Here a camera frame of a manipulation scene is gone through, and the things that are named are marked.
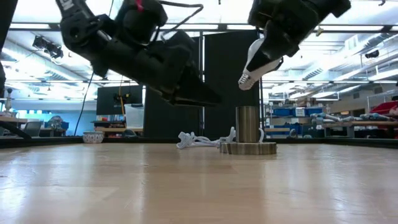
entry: ceiling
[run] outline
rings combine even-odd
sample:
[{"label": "ceiling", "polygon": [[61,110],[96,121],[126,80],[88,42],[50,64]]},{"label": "ceiling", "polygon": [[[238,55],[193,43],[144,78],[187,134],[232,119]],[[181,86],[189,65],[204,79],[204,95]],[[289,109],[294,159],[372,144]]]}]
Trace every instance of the ceiling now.
[{"label": "ceiling", "polygon": [[[242,0],[221,0],[221,5],[218,4],[218,0],[172,0],[173,2],[183,2],[186,4],[197,4],[202,3],[205,8],[202,12],[197,14],[195,17],[189,20],[189,23],[239,23],[245,24],[248,18],[248,14],[252,5],[252,1],[242,1]],[[91,10],[95,14],[109,14],[112,18],[118,13],[123,0],[87,0],[86,1]],[[352,1],[352,8],[340,18],[335,18],[334,16],[328,16],[322,24],[336,24],[336,25],[385,25],[385,24],[398,24],[398,17],[396,12],[398,11],[398,1],[388,1],[383,6],[378,6],[380,1]],[[165,6],[169,17],[169,23],[177,23],[183,20],[185,17],[189,16],[194,9],[181,9],[178,7]],[[61,20],[58,7],[54,0],[19,0],[17,9],[13,18],[13,22],[21,23],[58,23]],[[191,36],[198,36],[198,32],[189,32]],[[69,51],[65,46],[62,47],[65,57],[59,60],[58,65],[51,63],[50,57],[41,52],[36,51],[32,46],[33,40],[36,35],[45,37],[46,40],[54,42],[58,45],[63,45],[62,36],[59,32],[53,31],[33,31],[33,30],[23,30],[23,31],[10,31],[7,36],[7,43],[11,50],[19,53],[22,57],[18,58],[18,67],[21,69],[37,62],[39,65],[44,65],[49,70],[58,71],[56,74],[60,74],[61,78],[72,79],[72,80],[89,80],[91,77],[92,69],[89,61],[85,60],[81,56],[74,54]],[[280,67],[278,72],[274,72],[272,75],[266,75],[265,80],[278,79],[278,80],[301,80],[306,75],[312,73],[312,70],[322,67],[324,68],[320,74],[315,77],[310,78],[310,80],[333,80],[347,74],[349,72],[355,71],[364,65],[376,64],[383,58],[388,58],[394,54],[396,50],[396,41],[391,40],[388,45],[385,43],[379,44],[378,49],[381,50],[380,58],[368,60],[361,57],[360,54],[353,55],[343,55],[346,52],[346,45],[348,40],[359,39],[355,41],[357,44],[361,43],[360,40],[366,40],[370,38],[370,34],[337,34],[337,33],[324,33],[319,36],[316,34],[310,34],[301,44],[300,51],[293,57],[285,58],[285,63]],[[334,62],[333,68],[325,68],[325,63],[329,64]],[[379,66],[393,66],[391,62],[389,64],[382,63]],[[375,67],[370,66],[367,70],[369,73],[375,72]],[[355,78],[363,75],[363,71],[359,72],[349,78]],[[117,73],[110,71],[108,74],[110,80],[120,80],[122,76]],[[15,79],[15,76],[8,77],[8,79]],[[95,76],[95,80],[100,80],[100,77]],[[39,84],[33,83],[29,86],[40,86]],[[53,85],[53,88],[63,89],[67,95],[68,92],[73,89],[73,91],[78,92],[78,96],[81,96],[85,92],[85,83],[80,83],[77,85],[63,84],[63,85]],[[95,90],[102,84],[95,84],[91,90],[92,98],[95,97]],[[273,88],[272,85],[264,85],[270,90]],[[311,90],[314,86],[307,85],[305,88],[301,88],[300,91]],[[324,91],[323,89],[330,86],[321,86],[317,91]],[[292,85],[280,85],[280,89],[286,89],[290,93],[295,93],[297,86]],[[54,91],[46,91],[45,88],[40,88],[39,92],[50,98],[53,98],[56,94]]]}]

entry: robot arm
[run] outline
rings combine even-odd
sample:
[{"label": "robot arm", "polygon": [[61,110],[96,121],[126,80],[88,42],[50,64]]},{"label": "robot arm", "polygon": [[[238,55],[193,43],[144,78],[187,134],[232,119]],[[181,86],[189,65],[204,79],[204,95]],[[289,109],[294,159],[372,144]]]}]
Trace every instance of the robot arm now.
[{"label": "robot arm", "polygon": [[147,85],[173,105],[211,106],[220,97],[200,79],[193,40],[179,30],[166,42],[151,42],[167,22],[161,1],[125,0],[115,20],[95,16],[84,0],[56,0],[65,45],[105,77],[109,69]]},{"label": "robot arm", "polygon": [[340,17],[350,8],[349,0],[253,0],[248,22],[262,29],[264,38],[250,46],[240,89],[250,89],[263,75],[277,70],[283,56],[293,57],[327,15]]}]

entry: white bowl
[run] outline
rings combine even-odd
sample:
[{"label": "white bowl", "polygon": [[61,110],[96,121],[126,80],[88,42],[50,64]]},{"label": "white bowl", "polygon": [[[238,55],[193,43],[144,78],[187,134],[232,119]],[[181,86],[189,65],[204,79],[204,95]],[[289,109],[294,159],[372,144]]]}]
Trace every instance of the white bowl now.
[{"label": "white bowl", "polygon": [[102,131],[85,131],[83,133],[83,141],[88,144],[99,144],[104,140],[104,132]]}]

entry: metal cylinder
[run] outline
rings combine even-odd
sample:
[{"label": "metal cylinder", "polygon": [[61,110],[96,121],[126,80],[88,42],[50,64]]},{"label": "metal cylinder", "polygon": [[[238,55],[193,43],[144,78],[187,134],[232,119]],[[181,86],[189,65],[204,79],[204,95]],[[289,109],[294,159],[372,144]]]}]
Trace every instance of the metal cylinder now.
[{"label": "metal cylinder", "polygon": [[257,106],[236,108],[236,142],[259,142],[260,117]]}]

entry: black partition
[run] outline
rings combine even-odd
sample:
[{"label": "black partition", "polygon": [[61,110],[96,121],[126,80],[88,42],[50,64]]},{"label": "black partition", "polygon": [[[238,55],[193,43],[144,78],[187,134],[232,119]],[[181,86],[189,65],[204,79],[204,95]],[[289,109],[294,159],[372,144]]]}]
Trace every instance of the black partition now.
[{"label": "black partition", "polygon": [[205,109],[204,135],[208,138],[229,134],[235,126],[235,107],[259,106],[258,84],[248,91],[238,87],[249,47],[256,39],[255,30],[205,36],[205,81],[223,97],[221,105]]},{"label": "black partition", "polygon": [[[193,38],[196,45],[193,59],[199,64],[199,38]],[[200,130],[199,107],[172,106],[165,102],[155,91],[147,88],[145,100],[144,137],[177,138],[181,131],[185,133]]]}]

